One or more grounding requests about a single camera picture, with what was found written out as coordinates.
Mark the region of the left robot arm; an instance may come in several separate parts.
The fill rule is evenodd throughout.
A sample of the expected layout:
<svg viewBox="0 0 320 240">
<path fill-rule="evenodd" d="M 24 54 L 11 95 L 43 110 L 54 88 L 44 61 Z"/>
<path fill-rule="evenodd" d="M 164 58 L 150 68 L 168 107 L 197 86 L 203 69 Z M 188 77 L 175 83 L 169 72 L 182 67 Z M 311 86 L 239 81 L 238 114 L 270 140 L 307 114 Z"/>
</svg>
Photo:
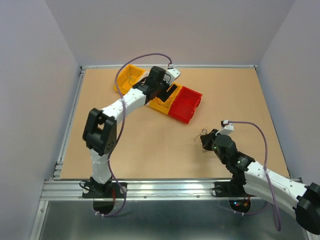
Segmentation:
<svg viewBox="0 0 320 240">
<path fill-rule="evenodd" d="M 95 192 L 100 197 L 111 193 L 112 173 L 108 166 L 110 154 L 118 143 L 117 132 L 119 123 L 134 110 L 147 105 L 155 98 L 166 101 L 176 90 L 174 81 L 181 72 L 171 67 L 163 69 L 153 66 L 149 74 L 135 83 L 130 90 L 113 104 L 102 109 L 93 108 L 89 111 L 82 139 L 90 151 L 92 175 L 89 182 L 83 185 L 84 192 Z"/>
</svg>

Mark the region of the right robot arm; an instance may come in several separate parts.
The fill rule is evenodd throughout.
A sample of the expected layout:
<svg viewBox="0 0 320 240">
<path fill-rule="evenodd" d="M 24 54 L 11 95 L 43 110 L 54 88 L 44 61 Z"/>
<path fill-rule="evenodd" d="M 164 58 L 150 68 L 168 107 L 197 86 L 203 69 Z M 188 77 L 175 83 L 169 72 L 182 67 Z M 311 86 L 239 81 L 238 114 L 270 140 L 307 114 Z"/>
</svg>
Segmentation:
<svg viewBox="0 0 320 240">
<path fill-rule="evenodd" d="M 244 154 L 230 136 L 217 129 L 200 136 L 202 147 L 216 154 L 232 174 L 229 181 L 215 181 L 215 197 L 255 196 L 291 215 L 306 231 L 320 233 L 320 186 L 303 184 L 279 175 Z"/>
</svg>

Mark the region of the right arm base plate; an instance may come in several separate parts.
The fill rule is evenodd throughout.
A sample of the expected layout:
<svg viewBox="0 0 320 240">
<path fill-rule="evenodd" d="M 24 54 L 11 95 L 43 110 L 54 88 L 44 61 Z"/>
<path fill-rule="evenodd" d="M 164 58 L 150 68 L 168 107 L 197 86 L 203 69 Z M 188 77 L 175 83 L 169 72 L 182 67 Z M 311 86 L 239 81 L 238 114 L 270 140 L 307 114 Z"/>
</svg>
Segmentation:
<svg viewBox="0 0 320 240">
<path fill-rule="evenodd" d="M 251 195 L 245 193 L 241 185 L 232 183 L 231 181 L 214 181 L 211 195 L 216 198 L 227 198 L 231 211 L 241 216 L 253 216 L 259 214 L 262 210 L 251 211 Z"/>
</svg>

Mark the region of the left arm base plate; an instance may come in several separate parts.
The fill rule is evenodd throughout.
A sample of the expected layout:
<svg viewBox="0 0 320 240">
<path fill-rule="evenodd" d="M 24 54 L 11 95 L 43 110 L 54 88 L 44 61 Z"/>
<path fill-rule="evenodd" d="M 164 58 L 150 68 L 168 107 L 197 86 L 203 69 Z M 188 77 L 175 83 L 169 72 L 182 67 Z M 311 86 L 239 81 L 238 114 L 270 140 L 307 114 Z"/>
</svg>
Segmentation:
<svg viewBox="0 0 320 240">
<path fill-rule="evenodd" d="M 124 208 L 128 184 L 109 180 L 106 184 L 82 180 L 79 182 L 82 198 L 93 200 L 92 208 L 96 216 L 103 218 L 115 217 Z"/>
</svg>

